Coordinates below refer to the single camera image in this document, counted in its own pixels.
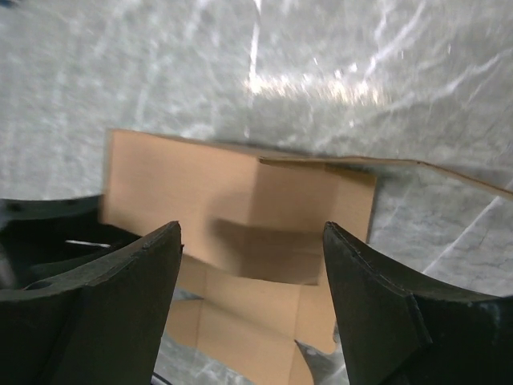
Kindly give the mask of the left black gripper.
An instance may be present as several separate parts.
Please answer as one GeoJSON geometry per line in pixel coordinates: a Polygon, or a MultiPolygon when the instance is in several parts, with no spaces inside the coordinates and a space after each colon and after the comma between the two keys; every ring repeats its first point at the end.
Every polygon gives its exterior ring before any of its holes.
{"type": "Polygon", "coordinates": [[[100,196],[1,199],[1,288],[34,282],[94,261],[139,239],[99,221],[100,196]]]}

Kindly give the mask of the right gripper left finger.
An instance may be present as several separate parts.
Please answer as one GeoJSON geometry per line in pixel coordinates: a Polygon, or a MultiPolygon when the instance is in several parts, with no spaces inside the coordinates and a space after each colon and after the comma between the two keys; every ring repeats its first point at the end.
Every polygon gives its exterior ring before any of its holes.
{"type": "Polygon", "coordinates": [[[150,383],[181,257],[172,221],[65,273],[3,290],[2,383],[150,383]]]}

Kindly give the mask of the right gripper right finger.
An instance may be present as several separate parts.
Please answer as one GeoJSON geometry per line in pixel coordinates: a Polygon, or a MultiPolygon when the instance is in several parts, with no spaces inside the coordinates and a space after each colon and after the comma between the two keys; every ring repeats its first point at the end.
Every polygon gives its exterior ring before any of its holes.
{"type": "Polygon", "coordinates": [[[333,222],[323,249],[350,383],[511,383],[511,298],[428,277],[333,222]]]}

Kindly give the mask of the brown cardboard box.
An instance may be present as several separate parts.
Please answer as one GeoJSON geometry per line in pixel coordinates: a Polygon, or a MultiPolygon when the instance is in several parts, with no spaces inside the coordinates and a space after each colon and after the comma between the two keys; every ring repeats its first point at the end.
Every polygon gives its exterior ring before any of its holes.
{"type": "Polygon", "coordinates": [[[414,160],[315,158],[114,130],[103,219],[176,220],[184,260],[168,333],[256,384],[311,384],[341,340],[329,222],[440,282],[512,300],[512,183],[414,160]]]}

